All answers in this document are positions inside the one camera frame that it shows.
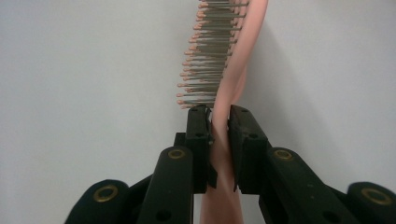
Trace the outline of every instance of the gray wall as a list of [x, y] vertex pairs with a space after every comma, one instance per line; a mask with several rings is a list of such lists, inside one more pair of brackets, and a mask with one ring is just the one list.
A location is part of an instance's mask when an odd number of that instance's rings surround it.
[[[197, 3], [0, 3], [0, 223], [62, 223], [93, 183], [152, 173], [185, 130]], [[250, 61], [239, 104], [341, 191], [396, 191], [395, 22], [392, 0], [271, 1]]]

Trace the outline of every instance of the metal bristle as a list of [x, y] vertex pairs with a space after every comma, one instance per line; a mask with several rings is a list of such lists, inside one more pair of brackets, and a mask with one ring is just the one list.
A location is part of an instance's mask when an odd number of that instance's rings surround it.
[[188, 56], [183, 63], [183, 79], [178, 87], [177, 103], [181, 108], [196, 105], [213, 107], [223, 71], [228, 58], [233, 55], [233, 45], [237, 44], [236, 34], [242, 29], [240, 13], [247, 4], [230, 3], [229, 0], [201, 0], [197, 12], [197, 23], [193, 26], [195, 34], [191, 37]]

